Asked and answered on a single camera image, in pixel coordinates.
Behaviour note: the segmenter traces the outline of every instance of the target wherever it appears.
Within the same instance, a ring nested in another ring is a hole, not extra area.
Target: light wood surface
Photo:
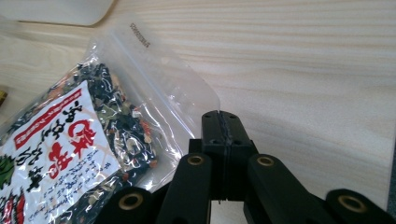
[[[0,121],[72,68],[93,31],[131,12],[214,89],[222,110],[240,117],[259,151],[279,157],[310,192],[353,189],[386,207],[396,1],[134,0],[117,1],[92,27],[2,22],[0,83],[9,96]],[[215,206],[213,223],[243,223],[233,215],[240,204],[225,206]]]

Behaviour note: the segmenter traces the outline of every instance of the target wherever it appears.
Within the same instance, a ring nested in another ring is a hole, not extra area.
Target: package label
[[[49,223],[119,169],[84,81],[1,146],[0,220]]]

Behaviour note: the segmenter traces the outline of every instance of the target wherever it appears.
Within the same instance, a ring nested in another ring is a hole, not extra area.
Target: wooden table
[[[0,121],[78,63],[92,32],[128,13],[213,88],[260,152],[279,157],[310,192],[353,189],[386,208],[395,1],[120,0],[92,27],[2,22],[0,83],[9,96]],[[244,223],[241,209],[215,205],[213,222]]]

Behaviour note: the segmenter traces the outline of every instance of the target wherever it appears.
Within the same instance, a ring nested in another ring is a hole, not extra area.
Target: resealable bag
[[[155,191],[200,137],[216,94],[138,21],[94,35],[84,60],[0,128],[2,223],[93,223],[112,195]]]

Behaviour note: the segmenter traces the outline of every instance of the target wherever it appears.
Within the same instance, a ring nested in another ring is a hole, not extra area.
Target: clear plastic bag
[[[95,35],[85,60],[0,128],[4,223],[93,223],[117,191],[173,176],[216,94],[139,21]]]

